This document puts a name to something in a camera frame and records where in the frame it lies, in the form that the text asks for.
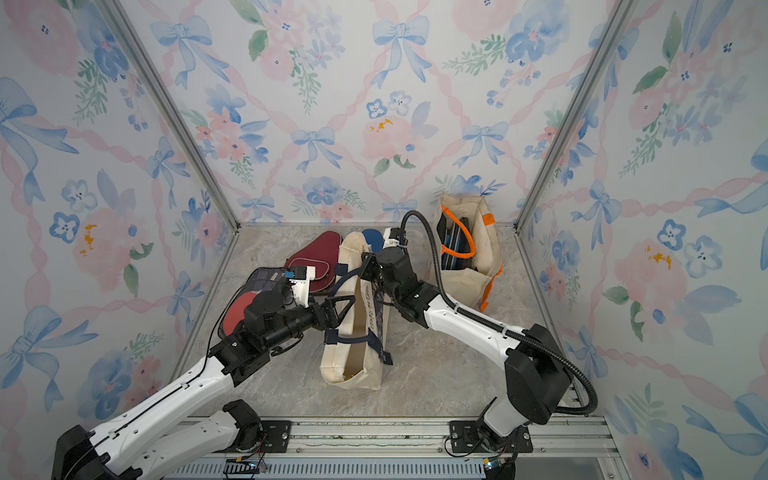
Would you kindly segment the blue ping pong paddle case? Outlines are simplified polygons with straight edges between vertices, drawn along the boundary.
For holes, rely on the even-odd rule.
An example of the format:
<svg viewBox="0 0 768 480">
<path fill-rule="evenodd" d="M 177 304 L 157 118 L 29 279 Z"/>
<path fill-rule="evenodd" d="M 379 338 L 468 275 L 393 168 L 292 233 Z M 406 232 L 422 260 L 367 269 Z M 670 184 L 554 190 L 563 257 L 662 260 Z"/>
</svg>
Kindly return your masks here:
<svg viewBox="0 0 768 480">
<path fill-rule="evenodd" d="M 371 253 L 377 253 L 384 248 L 384 237 L 381 231 L 365 229 L 362 231 L 362 235 Z"/>
</svg>

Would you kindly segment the maroon ping pong paddle case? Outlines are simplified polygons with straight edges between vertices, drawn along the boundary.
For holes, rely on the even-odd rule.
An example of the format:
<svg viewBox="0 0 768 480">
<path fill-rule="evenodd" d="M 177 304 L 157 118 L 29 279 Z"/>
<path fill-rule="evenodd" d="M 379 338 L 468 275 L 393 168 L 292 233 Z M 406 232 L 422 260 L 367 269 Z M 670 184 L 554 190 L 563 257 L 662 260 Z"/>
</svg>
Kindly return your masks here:
<svg viewBox="0 0 768 480">
<path fill-rule="evenodd" d="M 342 237 L 339 233 L 326 231 L 290 256 L 286 260 L 285 267 L 314 267 L 315 278 L 310 282 L 310 292 L 312 294 L 326 292 L 336 282 L 341 243 Z"/>
</svg>

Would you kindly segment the cream canvas bag orange handles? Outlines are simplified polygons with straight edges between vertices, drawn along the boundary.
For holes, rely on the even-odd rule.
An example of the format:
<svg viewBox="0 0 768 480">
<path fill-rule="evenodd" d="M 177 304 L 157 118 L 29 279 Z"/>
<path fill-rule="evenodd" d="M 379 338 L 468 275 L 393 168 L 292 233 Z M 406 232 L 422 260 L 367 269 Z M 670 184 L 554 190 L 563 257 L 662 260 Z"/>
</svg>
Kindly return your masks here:
<svg viewBox="0 0 768 480">
<path fill-rule="evenodd" d="M 445 290 L 456 301 L 483 311 L 503 272 L 495 217 L 479 195 L 443 193 L 438 213 L 439 271 Z"/>
</svg>

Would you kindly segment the cream canvas bag navy handles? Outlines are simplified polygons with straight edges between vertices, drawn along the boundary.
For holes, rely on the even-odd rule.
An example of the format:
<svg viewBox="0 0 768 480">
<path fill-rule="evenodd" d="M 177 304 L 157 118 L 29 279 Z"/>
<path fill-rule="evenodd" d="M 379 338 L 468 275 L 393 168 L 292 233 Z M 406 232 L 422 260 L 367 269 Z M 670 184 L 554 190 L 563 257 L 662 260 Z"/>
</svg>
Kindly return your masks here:
<svg viewBox="0 0 768 480">
<path fill-rule="evenodd" d="M 364 232 L 348 234 L 339 247 L 330 294 L 354 301 L 340 301 L 336 308 L 341 322 L 326 332 L 320 372 L 326 383 L 343 389 L 380 389 L 384 367 L 392 363 L 385 350 L 389 297 L 359 276 L 363 255 L 373 251 Z"/>
</svg>

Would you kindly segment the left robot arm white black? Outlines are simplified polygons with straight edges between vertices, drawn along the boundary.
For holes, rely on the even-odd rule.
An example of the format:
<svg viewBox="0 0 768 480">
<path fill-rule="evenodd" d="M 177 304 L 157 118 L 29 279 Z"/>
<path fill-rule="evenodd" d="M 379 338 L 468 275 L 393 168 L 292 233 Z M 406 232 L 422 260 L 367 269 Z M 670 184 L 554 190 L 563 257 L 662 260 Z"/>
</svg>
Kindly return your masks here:
<svg viewBox="0 0 768 480">
<path fill-rule="evenodd" d="M 338 303 L 344 308 L 338 309 Z M 305 331 L 339 326 L 354 303 L 353 297 L 341 296 L 288 306 L 278 292 L 256 295 L 232 332 L 170 385 L 91 430 L 74 426 L 62 434 L 52 478 L 159 479 L 208 453 L 251 452 L 264 446 L 267 429 L 244 400 L 226 403 L 195 426 L 177 426 L 293 348 Z"/>
</svg>

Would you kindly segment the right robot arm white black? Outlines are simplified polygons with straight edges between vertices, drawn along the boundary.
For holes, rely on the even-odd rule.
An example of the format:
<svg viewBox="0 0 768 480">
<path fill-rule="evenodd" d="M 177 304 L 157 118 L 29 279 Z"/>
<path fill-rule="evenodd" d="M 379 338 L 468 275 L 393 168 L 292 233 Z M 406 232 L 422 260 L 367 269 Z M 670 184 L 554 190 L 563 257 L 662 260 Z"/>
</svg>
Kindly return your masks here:
<svg viewBox="0 0 768 480">
<path fill-rule="evenodd" d="M 496 445 L 530 423 L 546 424 L 571 386 L 574 374 L 545 327 L 508 327 L 441 295 L 420 280 L 402 247 L 364 253 L 360 273 L 384 289 L 406 320 L 449 335 L 487 357 L 504 373 L 506 394 L 485 407 L 478 434 Z"/>
</svg>

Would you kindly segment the dark items in orange bag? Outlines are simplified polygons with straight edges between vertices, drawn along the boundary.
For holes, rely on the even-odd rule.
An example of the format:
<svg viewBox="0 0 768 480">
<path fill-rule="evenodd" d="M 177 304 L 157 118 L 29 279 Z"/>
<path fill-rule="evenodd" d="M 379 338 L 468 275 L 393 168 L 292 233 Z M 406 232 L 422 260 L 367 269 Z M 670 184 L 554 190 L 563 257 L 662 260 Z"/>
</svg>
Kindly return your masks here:
<svg viewBox="0 0 768 480">
<path fill-rule="evenodd" d="M 469 237 L 464 230 L 454 221 L 443 213 L 437 224 L 437 233 L 444 247 L 456 252 L 457 254 L 468 254 L 471 252 Z M 472 260 L 468 258 L 459 258 L 449 253 L 441 254 L 442 270 L 463 270 L 470 268 Z"/>
</svg>

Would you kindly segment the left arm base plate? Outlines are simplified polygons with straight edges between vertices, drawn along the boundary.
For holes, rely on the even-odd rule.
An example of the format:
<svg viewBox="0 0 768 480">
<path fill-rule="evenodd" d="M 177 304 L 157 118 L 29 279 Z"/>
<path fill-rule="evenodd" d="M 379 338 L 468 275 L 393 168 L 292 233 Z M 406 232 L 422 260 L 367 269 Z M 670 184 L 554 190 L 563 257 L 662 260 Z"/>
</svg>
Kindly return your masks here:
<svg viewBox="0 0 768 480">
<path fill-rule="evenodd" d="M 289 420 L 262 420 L 258 427 L 248 426 L 244 433 L 238 433 L 234 442 L 216 453 L 252 454 L 286 453 L 291 438 L 293 423 Z"/>
</svg>

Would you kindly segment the aluminium front rail frame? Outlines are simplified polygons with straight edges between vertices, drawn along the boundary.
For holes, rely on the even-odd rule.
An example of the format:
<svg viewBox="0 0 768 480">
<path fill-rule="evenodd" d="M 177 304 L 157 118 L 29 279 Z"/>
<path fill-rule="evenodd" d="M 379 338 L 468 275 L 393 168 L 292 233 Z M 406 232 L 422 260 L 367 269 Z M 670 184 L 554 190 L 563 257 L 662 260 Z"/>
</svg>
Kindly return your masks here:
<svg viewBox="0 0 768 480">
<path fill-rule="evenodd" d="M 532 453 L 453 456 L 441 417 L 272 417 L 293 423 L 286 453 L 208 453 L 159 479 L 627 479 L 601 417 L 528 426 Z"/>
</svg>

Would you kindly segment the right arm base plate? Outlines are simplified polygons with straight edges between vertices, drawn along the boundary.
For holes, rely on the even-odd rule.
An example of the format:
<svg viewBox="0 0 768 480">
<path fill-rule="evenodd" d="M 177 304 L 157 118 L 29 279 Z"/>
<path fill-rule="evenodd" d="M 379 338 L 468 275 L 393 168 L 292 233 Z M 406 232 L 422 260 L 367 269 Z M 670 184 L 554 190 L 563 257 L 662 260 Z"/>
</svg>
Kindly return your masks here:
<svg viewBox="0 0 768 480">
<path fill-rule="evenodd" d="M 480 420 L 453 420 L 445 449 L 453 456 L 488 453 L 491 455 L 532 453 L 533 445 L 527 426 L 518 426 L 510 434 L 500 436 Z"/>
</svg>

